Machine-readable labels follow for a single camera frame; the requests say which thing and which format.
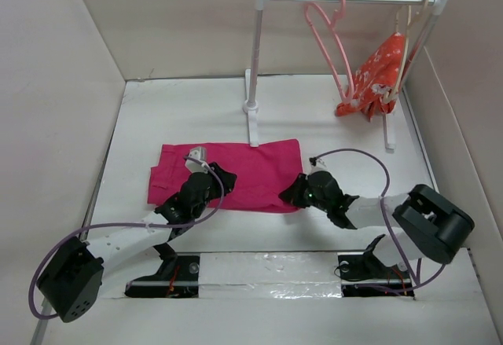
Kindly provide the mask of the magenta pink trousers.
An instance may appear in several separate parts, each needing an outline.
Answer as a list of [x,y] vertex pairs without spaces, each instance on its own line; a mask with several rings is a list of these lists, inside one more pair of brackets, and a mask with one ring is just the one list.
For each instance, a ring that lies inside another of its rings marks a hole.
[[[279,194],[303,172],[299,141],[273,141],[254,148],[247,143],[203,143],[207,161],[237,176],[235,188],[223,201],[222,208],[290,214],[296,207],[284,203]],[[147,203],[159,206],[176,193],[189,177],[183,157],[196,144],[163,145],[160,159],[151,168]]]

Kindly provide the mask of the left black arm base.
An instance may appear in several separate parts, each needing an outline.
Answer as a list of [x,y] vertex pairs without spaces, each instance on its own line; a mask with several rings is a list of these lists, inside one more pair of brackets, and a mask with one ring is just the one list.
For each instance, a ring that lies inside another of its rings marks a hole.
[[191,299],[199,296],[200,254],[178,254],[168,243],[154,247],[162,263],[151,275],[127,283],[124,295],[136,299]]

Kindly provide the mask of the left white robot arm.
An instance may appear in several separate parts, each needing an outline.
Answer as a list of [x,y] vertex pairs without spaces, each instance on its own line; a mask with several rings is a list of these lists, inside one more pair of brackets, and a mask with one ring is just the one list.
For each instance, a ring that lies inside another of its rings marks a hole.
[[147,250],[159,248],[148,261],[148,270],[158,279],[169,278],[176,254],[169,242],[207,221],[209,203],[222,203],[237,182],[237,175],[216,162],[205,163],[190,156],[186,161],[199,169],[191,173],[180,190],[137,222],[112,222],[114,232],[91,240],[80,240],[89,225],[68,234],[42,259],[31,280],[28,303],[31,312],[46,319],[35,308],[34,293],[40,291],[51,305],[54,317],[64,323],[82,317],[99,296],[107,272]]

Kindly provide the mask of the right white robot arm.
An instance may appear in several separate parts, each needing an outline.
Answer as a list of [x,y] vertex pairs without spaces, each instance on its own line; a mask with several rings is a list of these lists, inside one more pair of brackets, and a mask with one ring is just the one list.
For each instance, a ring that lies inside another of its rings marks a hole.
[[293,207],[315,207],[341,229],[400,229],[394,237],[379,235],[364,251],[363,267],[372,277],[382,277],[403,257],[447,265],[475,228],[468,214],[424,184],[395,196],[352,196],[328,171],[316,168],[300,173],[279,198]]

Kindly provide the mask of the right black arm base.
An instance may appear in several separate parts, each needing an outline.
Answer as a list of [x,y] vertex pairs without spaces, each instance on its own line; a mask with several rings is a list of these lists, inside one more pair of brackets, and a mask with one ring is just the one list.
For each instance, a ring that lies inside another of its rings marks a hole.
[[411,288],[408,271],[400,271],[398,265],[385,266],[373,254],[384,235],[375,238],[364,251],[338,254],[338,265],[334,274],[341,280],[344,298],[369,298],[384,296],[409,296],[413,292],[403,292]]

